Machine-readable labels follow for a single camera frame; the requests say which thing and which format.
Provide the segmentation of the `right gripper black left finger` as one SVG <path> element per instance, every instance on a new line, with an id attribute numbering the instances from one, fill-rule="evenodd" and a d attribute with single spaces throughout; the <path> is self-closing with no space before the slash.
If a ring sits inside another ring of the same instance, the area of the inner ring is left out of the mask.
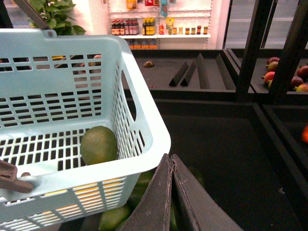
<path id="1" fill-rule="evenodd" d="M 122 231 L 168 231 L 170 228 L 172 163 L 163 155 L 138 206 Z"/>

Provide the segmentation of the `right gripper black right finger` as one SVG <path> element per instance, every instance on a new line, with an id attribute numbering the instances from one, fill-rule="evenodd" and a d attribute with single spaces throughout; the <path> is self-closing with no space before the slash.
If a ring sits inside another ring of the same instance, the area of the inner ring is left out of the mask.
<path id="1" fill-rule="evenodd" d="M 181 159 L 171 156 L 172 199 L 179 231 L 241 231 L 242 228 L 212 199 Z"/>

